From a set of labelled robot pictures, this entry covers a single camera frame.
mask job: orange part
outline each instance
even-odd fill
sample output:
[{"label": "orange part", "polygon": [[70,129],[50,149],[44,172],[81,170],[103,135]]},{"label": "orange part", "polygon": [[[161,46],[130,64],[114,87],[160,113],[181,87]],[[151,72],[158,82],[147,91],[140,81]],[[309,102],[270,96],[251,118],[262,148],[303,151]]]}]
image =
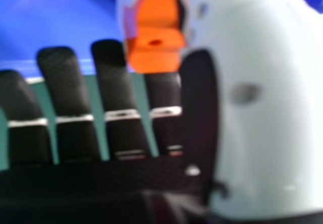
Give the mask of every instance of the orange part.
[{"label": "orange part", "polygon": [[185,40],[176,0],[138,0],[133,8],[125,8],[124,18],[127,57],[136,72],[178,70]]}]

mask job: black finger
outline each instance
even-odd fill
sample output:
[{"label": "black finger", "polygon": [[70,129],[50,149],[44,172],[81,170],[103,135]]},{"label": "black finger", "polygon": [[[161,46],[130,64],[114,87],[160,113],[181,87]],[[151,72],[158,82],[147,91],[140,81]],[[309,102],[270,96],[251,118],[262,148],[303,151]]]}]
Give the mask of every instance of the black finger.
[{"label": "black finger", "polygon": [[180,83],[178,73],[144,76],[150,118],[160,155],[182,154]]},{"label": "black finger", "polygon": [[111,158],[151,156],[122,44],[115,40],[101,40],[95,42],[91,50],[105,111]]},{"label": "black finger", "polygon": [[16,71],[0,71],[0,107],[8,119],[10,167],[51,165],[47,119],[31,87]]},{"label": "black finger", "polygon": [[57,114],[57,138],[62,163],[100,160],[85,80],[68,47],[39,51],[38,66]]}]

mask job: teal surface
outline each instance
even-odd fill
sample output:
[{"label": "teal surface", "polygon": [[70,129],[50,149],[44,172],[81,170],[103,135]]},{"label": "teal surface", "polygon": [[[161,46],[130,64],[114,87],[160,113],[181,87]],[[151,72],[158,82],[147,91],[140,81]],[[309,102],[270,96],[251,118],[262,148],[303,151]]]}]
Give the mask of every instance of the teal surface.
[{"label": "teal surface", "polygon": [[[98,88],[96,83],[95,76],[87,76],[85,77],[86,83],[88,86],[88,94],[91,99],[91,107],[92,112],[95,117],[95,126],[97,135],[99,138],[99,147],[101,151],[102,160],[109,159],[109,151],[107,148],[107,140],[105,136],[104,130],[104,121],[103,121],[103,109],[100,101],[100,97],[98,94]],[[147,96],[145,91],[145,86],[143,82],[143,77],[141,75],[132,74],[133,85],[136,92],[136,98],[138,102],[138,109],[141,113],[143,124],[147,133],[147,137],[150,144],[150,149],[154,156],[157,156],[157,148],[155,144],[155,139],[152,133],[150,120],[149,120],[149,108],[147,103]],[[51,145],[53,149],[53,157],[55,164],[59,163],[58,153],[57,153],[57,145],[56,145],[56,136],[55,136],[55,113],[53,111],[53,107],[51,101],[49,99],[49,95],[44,83],[32,84],[31,87],[34,89],[37,94],[39,103],[41,104],[42,110],[45,116],[49,120],[49,130],[51,136]],[[8,168],[8,158],[7,158],[7,120],[0,110],[0,170],[4,170]]]}]

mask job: white plastic casing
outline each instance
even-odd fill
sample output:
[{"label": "white plastic casing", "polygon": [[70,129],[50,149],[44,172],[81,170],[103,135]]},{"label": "white plastic casing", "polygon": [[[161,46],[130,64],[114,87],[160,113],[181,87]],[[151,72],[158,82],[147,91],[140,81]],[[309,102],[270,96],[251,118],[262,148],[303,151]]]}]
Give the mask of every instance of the white plastic casing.
[{"label": "white plastic casing", "polygon": [[[323,44],[303,0],[183,0],[189,48],[205,48],[220,82],[212,212],[255,220],[323,211]],[[234,99],[252,85],[256,99]]]}]

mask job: blue background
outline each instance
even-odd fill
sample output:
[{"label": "blue background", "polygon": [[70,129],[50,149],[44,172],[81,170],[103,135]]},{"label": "blue background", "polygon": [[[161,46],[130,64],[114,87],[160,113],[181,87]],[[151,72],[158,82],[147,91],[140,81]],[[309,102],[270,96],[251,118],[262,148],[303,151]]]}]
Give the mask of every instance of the blue background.
[{"label": "blue background", "polygon": [[[322,0],[307,0],[323,11]],[[115,0],[0,0],[0,69],[39,77],[36,52],[67,45],[78,55],[85,75],[94,74],[89,46],[98,39],[121,39]]]}]

